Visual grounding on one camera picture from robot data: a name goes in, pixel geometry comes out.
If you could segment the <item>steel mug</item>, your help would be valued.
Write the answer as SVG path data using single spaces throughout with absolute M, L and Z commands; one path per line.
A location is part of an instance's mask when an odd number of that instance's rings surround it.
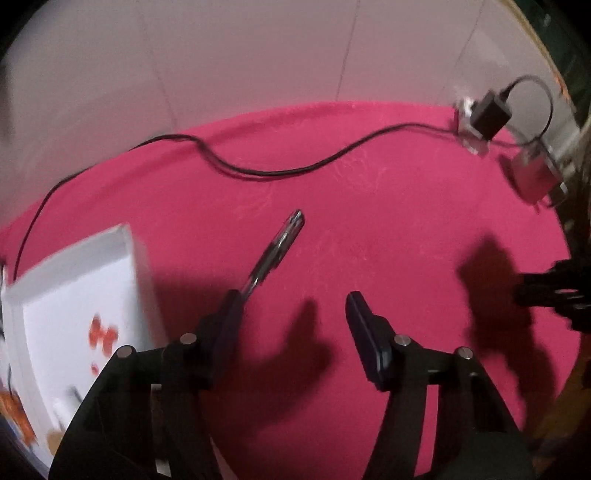
M 543 141 L 523 147 L 509 167 L 517 194 L 530 205 L 546 203 L 553 208 L 569 193 L 552 151 Z

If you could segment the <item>black power adapter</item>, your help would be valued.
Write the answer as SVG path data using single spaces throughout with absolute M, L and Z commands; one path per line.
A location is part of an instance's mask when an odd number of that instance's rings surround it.
M 494 90 L 489 90 L 475 104 L 470 125 L 484 140 L 491 141 L 511 117 L 512 111 L 506 99 Z

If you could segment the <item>black gel pen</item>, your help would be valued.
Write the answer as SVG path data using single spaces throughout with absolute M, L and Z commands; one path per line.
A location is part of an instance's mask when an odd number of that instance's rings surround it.
M 287 251 L 290 250 L 297 236 L 301 233 L 301 229 L 304 228 L 304 223 L 304 212 L 300 209 L 294 210 L 290 214 L 286 223 L 280 228 L 279 233 L 273 237 L 273 240 L 270 241 L 266 250 L 263 251 L 263 254 L 257 260 L 256 265 L 249 274 L 249 279 L 240 290 L 243 300 L 246 301 L 249 299 L 253 291 L 256 290 L 256 287 L 263 284 L 263 281 L 266 280 L 270 272 L 280 265 L 284 256 L 287 255 Z

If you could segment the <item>white cardboard tray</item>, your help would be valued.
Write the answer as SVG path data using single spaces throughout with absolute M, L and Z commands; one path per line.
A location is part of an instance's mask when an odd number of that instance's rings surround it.
M 114 351 L 166 342 L 145 248 L 117 225 L 27 271 L 3 289 L 1 304 L 11 386 L 47 470 L 58 434 Z

